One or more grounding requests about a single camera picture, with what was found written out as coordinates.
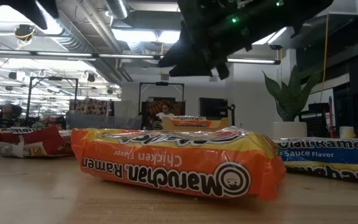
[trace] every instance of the plastic wrapper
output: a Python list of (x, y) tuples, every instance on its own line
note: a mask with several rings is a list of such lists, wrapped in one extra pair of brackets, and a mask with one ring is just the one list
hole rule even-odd
[(288, 171), (358, 182), (358, 139), (294, 138), (275, 142)]
[(72, 156), (71, 131), (59, 131), (52, 126), (45, 129), (0, 129), (0, 155), (6, 157)]
[(74, 129), (81, 170), (95, 177), (195, 196), (273, 199), (285, 167), (268, 137), (216, 132)]

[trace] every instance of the metal frame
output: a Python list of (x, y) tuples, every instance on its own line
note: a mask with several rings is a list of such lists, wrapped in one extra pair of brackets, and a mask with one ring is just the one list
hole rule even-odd
[[(0, 50), (0, 57), (30, 58), (45, 60), (83, 60), (93, 62), (98, 58), (118, 59), (149, 59), (160, 60), (164, 55), (134, 55), (134, 54), (99, 54), (99, 53), (74, 53), (74, 52), (41, 52), (31, 50)], [(261, 65), (280, 65), (280, 60), (262, 58), (227, 58), (228, 63), (249, 63)]]
[(138, 110), (139, 110), (139, 113), (142, 112), (140, 106), (141, 106), (141, 103), (140, 103), (140, 97), (142, 95), (142, 85), (144, 84), (148, 84), (148, 85), (158, 85), (158, 86), (169, 86), (169, 85), (180, 85), (182, 87), (182, 92), (181, 92), (181, 100), (182, 102), (185, 101), (185, 84), (183, 83), (164, 83), (164, 85), (159, 85), (159, 82), (155, 82), (155, 83), (152, 83), (152, 82), (141, 82), (139, 83), (139, 100), (138, 100)]
[[(35, 85), (32, 85), (32, 81), (35, 79), (39, 79)], [(77, 91), (78, 91), (78, 79), (77, 78), (62, 78), (62, 77), (30, 77), (30, 85), (29, 85), (29, 97), (27, 99), (27, 110), (25, 113), (25, 122), (27, 123), (29, 120), (30, 115), (30, 101), (31, 101), (31, 91), (33, 87), (36, 87), (39, 82), (41, 82), (44, 79), (48, 79), (50, 81), (63, 81), (63, 80), (74, 80), (75, 81), (75, 94), (74, 94), (74, 110), (76, 109), (76, 103), (77, 103)]]

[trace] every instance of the red ramen package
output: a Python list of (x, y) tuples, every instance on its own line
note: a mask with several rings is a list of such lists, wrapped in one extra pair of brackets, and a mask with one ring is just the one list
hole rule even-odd
[(56, 126), (44, 129), (0, 129), (0, 155), (6, 157), (71, 156), (71, 131), (59, 131)]
[(74, 129), (81, 170), (105, 180), (181, 194), (274, 199), (285, 168), (268, 137), (215, 132)]

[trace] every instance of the wooden table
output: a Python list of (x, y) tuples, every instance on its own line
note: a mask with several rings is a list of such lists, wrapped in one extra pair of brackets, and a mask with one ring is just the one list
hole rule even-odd
[(358, 223), (358, 184), (288, 174), (274, 201), (213, 200), (103, 181), (73, 157), (0, 157), (0, 223)]

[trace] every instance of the yellow object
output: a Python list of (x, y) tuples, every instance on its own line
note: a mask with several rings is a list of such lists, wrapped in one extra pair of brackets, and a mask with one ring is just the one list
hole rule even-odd
[(220, 121), (184, 121), (170, 118), (162, 118), (164, 131), (217, 131), (229, 127), (229, 119)]
[(340, 127), (339, 134), (341, 136), (341, 139), (354, 139), (353, 127), (346, 127), (346, 126)]
[(327, 19), (326, 19), (326, 42), (325, 42), (325, 47), (324, 47), (324, 68), (323, 68), (323, 82), (321, 83), (320, 103), (321, 103), (321, 100), (323, 99), (324, 82), (326, 81), (327, 48), (328, 48), (328, 25), (329, 25), (329, 8), (328, 8)]

